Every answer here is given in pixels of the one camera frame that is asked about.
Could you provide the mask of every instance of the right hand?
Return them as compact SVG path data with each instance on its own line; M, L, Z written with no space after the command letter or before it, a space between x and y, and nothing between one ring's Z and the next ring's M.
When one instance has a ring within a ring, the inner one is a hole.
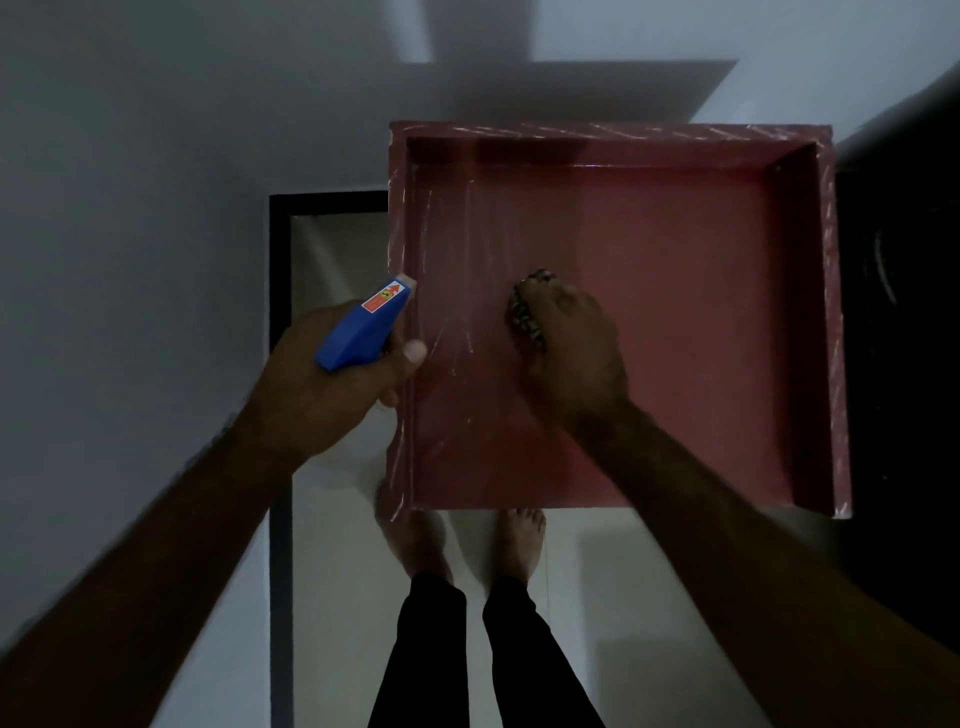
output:
M531 375L574 431L592 418L606 418L627 400L627 371L616 343L616 324L589 293L527 279L520 295L543 333L546 352L537 352Z

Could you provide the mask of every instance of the left hand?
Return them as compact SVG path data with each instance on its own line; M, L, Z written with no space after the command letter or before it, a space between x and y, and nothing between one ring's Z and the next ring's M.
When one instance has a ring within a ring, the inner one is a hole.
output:
M259 445L294 470L359 425L377 400L396 407L396 388L426 358L426 345L404 342L396 326L387 353L378 361L333 374L324 371L314 354L359 303L317 308L300 316L280 338L237 418L236 426L254 433Z

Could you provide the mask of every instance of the black door frame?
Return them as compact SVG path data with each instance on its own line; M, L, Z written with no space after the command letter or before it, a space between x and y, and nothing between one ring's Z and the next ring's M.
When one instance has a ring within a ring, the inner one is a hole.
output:
M271 195L269 205L269 339L274 350L293 317L290 218L386 212L387 190ZM288 488L270 509L270 718L294 726L293 498Z

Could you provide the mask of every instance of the bare foot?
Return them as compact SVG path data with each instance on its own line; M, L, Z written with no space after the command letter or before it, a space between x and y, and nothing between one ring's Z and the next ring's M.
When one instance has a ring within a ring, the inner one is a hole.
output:
M500 511L493 535L493 580L512 576L529 582L540 562L545 531L546 517L539 508Z
M444 541L424 511L401 512L395 521L387 505L384 487L376 492L374 513L390 551L412 579L419 573L432 573L453 583L450 566L444 559Z

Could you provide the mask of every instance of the patterned cloth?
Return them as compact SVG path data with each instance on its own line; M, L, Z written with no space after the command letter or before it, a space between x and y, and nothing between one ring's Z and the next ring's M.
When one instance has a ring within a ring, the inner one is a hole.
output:
M554 278L556 278L556 276L546 268L538 268L527 276L527 279L540 280L544 283L548 283ZM543 340L543 333L540 331L540 327L537 326L537 322L534 321L534 317L530 315L530 306L528 306L527 302L520 296L520 283L514 286L514 292L510 295L510 318L517 328L530 337L535 347L545 352L546 341Z

